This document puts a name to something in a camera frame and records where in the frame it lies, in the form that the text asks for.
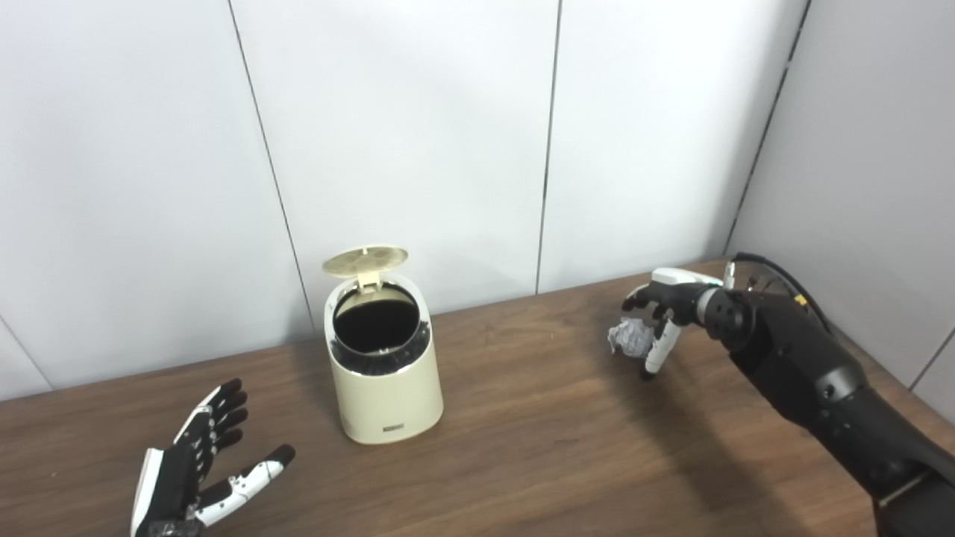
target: robotic arm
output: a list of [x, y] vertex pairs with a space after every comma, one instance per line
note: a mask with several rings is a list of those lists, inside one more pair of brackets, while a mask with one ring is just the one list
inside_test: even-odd
[[295, 450], [285, 444], [260, 462], [199, 490], [216, 454], [242, 439], [242, 430], [235, 426], [248, 417], [242, 408], [246, 399], [241, 380], [226, 382], [193, 409], [171, 446], [146, 450], [133, 502], [132, 537], [197, 537], [288, 466]]
[[881, 535], [955, 535], [955, 458], [869, 386], [859, 363], [803, 309], [802, 295], [731, 290], [718, 280], [671, 284], [656, 272], [625, 310], [655, 302], [661, 324], [696, 324], [719, 340], [776, 411], [873, 498]]

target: black and white robotic hand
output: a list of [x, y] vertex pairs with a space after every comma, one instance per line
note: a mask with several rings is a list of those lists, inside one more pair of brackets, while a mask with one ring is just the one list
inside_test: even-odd
[[295, 457], [281, 445], [260, 462], [200, 490], [216, 454], [242, 439], [236, 425], [248, 418], [247, 396], [235, 378], [212, 391], [180, 429], [171, 446], [149, 448], [133, 504], [132, 537], [196, 537], [243, 506]]

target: trash can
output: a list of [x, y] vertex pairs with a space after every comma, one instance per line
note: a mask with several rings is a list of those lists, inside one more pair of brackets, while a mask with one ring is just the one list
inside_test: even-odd
[[362, 247], [322, 266], [345, 279], [325, 304], [325, 339], [342, 427], [359, 443], [413, 437], [444, 411], [424, 298], [407, 278], [382, 274], [407, 258], [399, 247]]

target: black cable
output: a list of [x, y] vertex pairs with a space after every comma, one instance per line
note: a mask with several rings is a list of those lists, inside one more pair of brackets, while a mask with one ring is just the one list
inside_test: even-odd
[[793, 277], [793, 275], [790, 274], [789, 271], [787, 271], [785, 268], [770, 261], [769, 259], [766, 259], [765, 257], [761, 255], [756, 255], [754, 253], [748, 253], [745, 251], [741, 251], [737, 253], [732, 258], [732, 261], [733, 262], [748, 261], [751, 263], [758, 263], [760, 265], [764, 265], [774, 270], [777, 274], [779, 274], [786, 281], [788, 281], [791, 286], [793, 286], [797, 291], [799, 291], [799, 294], [801, 294], [803, 298], [806, 299], [806, 303], [809, 304], [809, 307], [813, 309], [813, 312], [816, 314], [816, 317], [818, 317], [819, 324], [822, 325], [822, 329], [829, 334], [833, 332], [832, 327], [829, 326], [829, 319], [826, 317], [825, 313], [822, 312], [822, 308], [819, 307], [819, 303], [816, 302], [816, 299], [813, 298], [813, 295], [809, 294], [809, 291], [807, 291], [806, 288], [802, 287], [802, 284], [800, 284], [799, 281], [796, 280], [795, 277]]

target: brown tabletop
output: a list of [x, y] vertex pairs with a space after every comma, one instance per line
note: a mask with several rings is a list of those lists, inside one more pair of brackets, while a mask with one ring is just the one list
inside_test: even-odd
[[[864, 493], [701, 330], [684, 331], [649, 383], [610, 354], [606, 330], [646, 280], [438, 315], [444, 417], [391, 445], [342, 433], [316, 341], [0, 403], [0, 533], [128, 535], [143, 450], [240, 376], [245, 438], [208, 482], [282, 442], [298, 457], [211, 536], [874, 535]], [[949, 425], [859, 356], [891, 403], [955, 450]]]

